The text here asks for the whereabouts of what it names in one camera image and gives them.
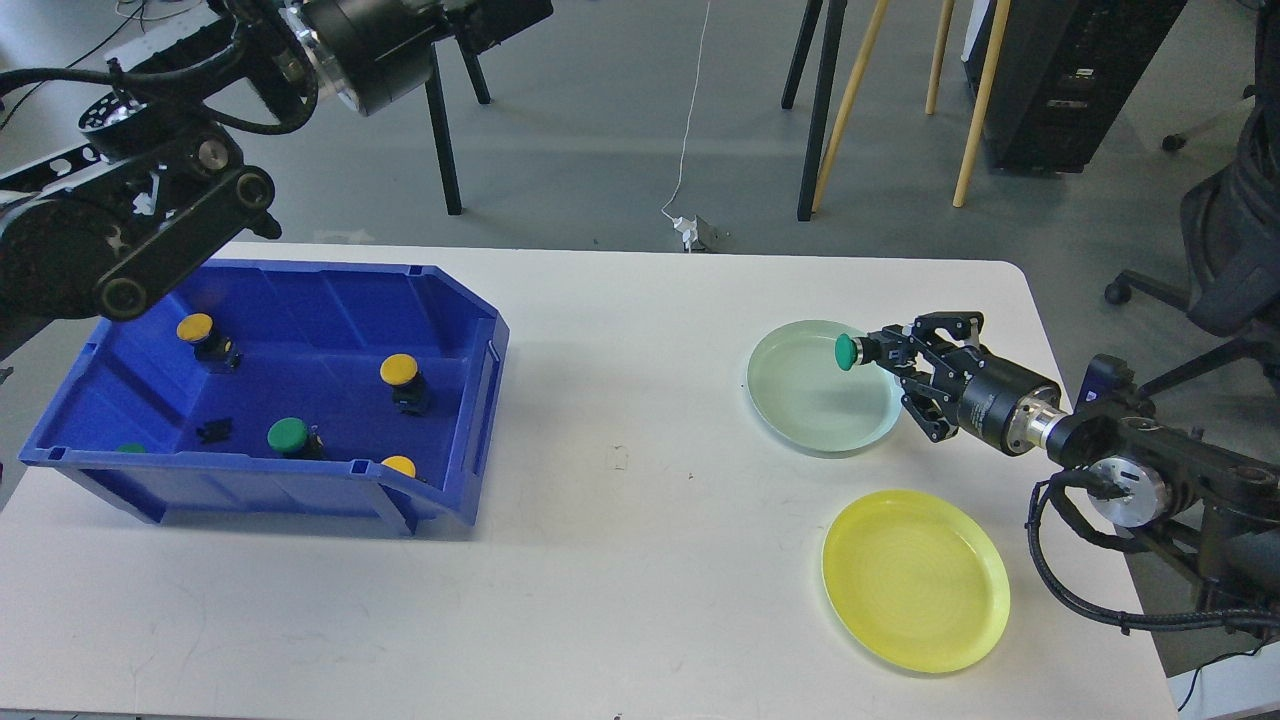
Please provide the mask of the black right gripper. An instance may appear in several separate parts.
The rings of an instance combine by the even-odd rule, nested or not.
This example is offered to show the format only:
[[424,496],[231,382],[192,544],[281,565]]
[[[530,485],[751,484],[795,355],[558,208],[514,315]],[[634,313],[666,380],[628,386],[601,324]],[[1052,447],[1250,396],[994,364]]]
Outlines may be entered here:
[[1027,437],[1038,406],[1060,409],[1060,384],[980,343],[983,313],[927,313],[865,337],[865,359],[899,379],[902,405],[938,443],[957,430],[1007,456],[1032,448]]

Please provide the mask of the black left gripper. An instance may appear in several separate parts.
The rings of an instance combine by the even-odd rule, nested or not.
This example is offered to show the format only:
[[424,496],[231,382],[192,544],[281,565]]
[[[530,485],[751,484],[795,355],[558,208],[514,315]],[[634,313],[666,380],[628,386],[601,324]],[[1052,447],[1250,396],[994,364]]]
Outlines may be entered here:
[[300,42],[320,97],[369,117],[434,77],[440,41],[476,74],[481,54],[553,13],[550,1],[302,1]]

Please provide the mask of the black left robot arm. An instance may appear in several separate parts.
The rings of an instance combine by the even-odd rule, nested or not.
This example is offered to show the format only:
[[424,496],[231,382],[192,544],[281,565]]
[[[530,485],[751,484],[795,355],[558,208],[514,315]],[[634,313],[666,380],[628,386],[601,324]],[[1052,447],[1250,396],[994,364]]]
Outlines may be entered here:
[[238,233],[282,236],[273,178],[233,132],[282,136],[326,97],[367,117],[416,88],[445,208],[462,211],[438,72],[453,38],[481,104],[479,56],[549,18],[549,1],[212,1],[211,23],[131,69],[3,72],[3,94],[96,85],[84,142],[3,177],[3,356],[52,322],[146,314]]

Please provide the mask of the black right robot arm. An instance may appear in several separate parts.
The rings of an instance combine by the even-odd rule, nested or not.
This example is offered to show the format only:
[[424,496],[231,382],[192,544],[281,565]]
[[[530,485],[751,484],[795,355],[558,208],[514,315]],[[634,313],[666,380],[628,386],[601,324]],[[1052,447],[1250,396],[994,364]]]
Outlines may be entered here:
[[[1277,639],[1277,466],[1160,424],[1116,357],[1097,357],[1100,393],[1064,410],[1060,386],[991,352],[983,325],[977,311],[928,313],[842,334],[835,359],[893,375],[934,443],[965,432],[1010,457],[1044,451],[1057,471],[1032,491],[1024,528],[1041,580],[1066,609],[1121,632],[1222,628]],[[1046,509],[1089,544],[1161,559],[1193,584],[1194,609],[1126,612],[1071,592],[1044,556]]]

